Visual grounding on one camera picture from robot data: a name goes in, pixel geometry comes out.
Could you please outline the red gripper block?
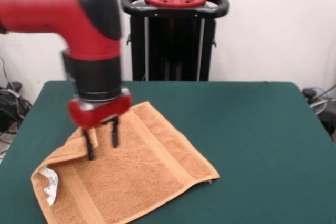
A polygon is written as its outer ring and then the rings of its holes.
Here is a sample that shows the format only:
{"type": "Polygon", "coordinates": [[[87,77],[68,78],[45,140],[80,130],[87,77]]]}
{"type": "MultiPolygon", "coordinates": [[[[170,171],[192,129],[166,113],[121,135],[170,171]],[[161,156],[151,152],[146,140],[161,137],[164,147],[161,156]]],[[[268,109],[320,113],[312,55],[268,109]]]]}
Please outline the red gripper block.
{"type": "Polygon", "coordinates": [[[95,159],[96,131],[91,129],[111,119],[112,147],[119,145],[118,127],[119,116],[125,114],[131,107],[131,92],[127,87],[122,87],[121,94],[108,102],[89,103],[80,98],[75,98],[68,103],[68,110],[73,122],[83,128],[83,136],[87,145],[88,160],[95,159]]]}

